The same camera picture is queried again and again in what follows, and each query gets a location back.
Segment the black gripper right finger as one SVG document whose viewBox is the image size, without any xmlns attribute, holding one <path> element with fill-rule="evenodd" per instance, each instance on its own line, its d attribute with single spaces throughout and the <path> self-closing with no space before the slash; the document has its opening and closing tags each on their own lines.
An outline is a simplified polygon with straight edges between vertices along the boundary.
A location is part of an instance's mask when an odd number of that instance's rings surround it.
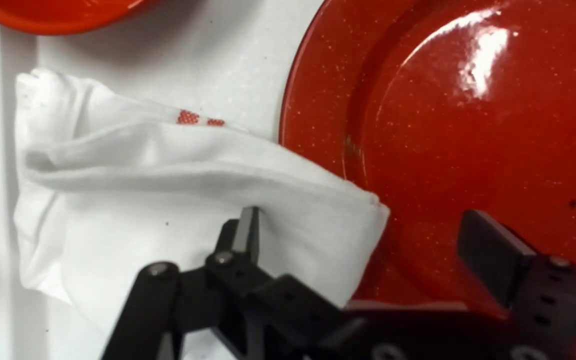
<svg viewBox="0 0 576 360">
<path fill-rule="evenodd" d="M 520 281 L 536 259 L 532 247 L 483 210 L 463 214 L 456 251 L 467 268 L 505 308 L 512 306 Z"/>
</svg>

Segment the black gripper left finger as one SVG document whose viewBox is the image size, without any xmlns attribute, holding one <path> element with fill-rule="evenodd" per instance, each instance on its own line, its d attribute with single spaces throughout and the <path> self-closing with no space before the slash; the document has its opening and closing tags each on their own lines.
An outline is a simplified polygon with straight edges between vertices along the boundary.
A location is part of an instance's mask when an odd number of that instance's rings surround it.
<svg viewBox="0 0 576 360">
<path fill-rule="evenodd" d="M 232 251 L 245 255 L 252 265 L 260 256 L 260 210 L 248 206 L 239 219 L 239 226 L 232 240 Z"/>
</svg>

